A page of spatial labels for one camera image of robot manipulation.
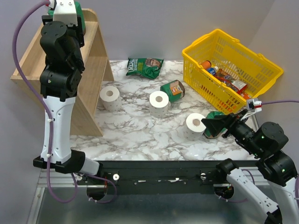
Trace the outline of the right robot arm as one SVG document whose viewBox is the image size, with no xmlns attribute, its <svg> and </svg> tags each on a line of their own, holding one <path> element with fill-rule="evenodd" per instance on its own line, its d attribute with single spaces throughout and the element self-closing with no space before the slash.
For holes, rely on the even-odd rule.
<svg viewBox="0 0 299 224">
<path fill-rule="evenodd" d="M 297 224 L 298 172 L 293 160 L 282 151 L 289 139 L 281 126 L 274 122 L 265 122 L 254 131 L 245 123 L 250 116 L 252 113 L 244 109 L 238 114 L 204 118 L 201 122 L 214 137 L 222 129 L 226 129 L 223 138 L 232 135 L 239 146 L 254 155 L 256 167 L 270 185 L 276 201 L 269 199 L 249 181 L 231 159 L 218 163 L 213 174 L 217 181 L 228 181 L 235 189 L 240 190 L 246 199 L 256 206 L 266 224 Z"/>
</svg>

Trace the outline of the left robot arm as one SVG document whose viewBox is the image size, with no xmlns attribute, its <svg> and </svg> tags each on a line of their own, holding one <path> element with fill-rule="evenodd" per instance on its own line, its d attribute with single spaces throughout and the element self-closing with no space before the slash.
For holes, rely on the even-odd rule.
<svg viewBox="0 0 299 224">
<path fill-rule="evenodd" d="M 71 115 L 78 85 L 85 70 L 80 48 L 84 46 L 81 17 L 78 25 L 66 25 L 52 16 L 42 17 L 40 45 L 46 54 L 40 76 L 40 93 L 46 105 L 43 150 L 34 167 L 53 168 L 62 174 L 82 173 L 93 184 L 103 181 L 100 163 L 70 147 Z"/>
</svg>

